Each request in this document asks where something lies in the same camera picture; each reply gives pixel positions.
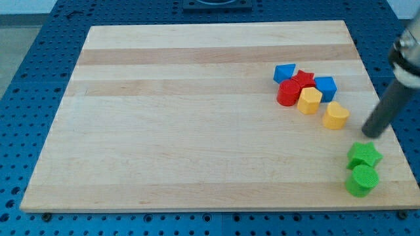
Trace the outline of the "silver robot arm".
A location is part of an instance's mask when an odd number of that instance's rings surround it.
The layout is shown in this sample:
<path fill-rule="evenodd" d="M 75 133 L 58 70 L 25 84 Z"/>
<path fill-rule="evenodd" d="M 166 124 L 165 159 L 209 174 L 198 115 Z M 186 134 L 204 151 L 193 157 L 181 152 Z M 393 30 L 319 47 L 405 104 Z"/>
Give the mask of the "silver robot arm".
<path fill-rule="evenodd" d="M 388 60 L 401 84 L 419 88 L 419 10 L 393 43 Z"/>

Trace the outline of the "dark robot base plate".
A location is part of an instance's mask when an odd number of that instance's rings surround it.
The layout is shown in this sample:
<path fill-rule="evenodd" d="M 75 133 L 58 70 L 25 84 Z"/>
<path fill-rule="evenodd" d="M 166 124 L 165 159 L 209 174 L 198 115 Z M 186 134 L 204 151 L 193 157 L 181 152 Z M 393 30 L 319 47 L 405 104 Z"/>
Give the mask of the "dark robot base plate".
<path fill-rule="evenodd" d="M 252 0 L 182 0 L 182 10 L 184 12 L 251 10 L 252 8 Z"/>

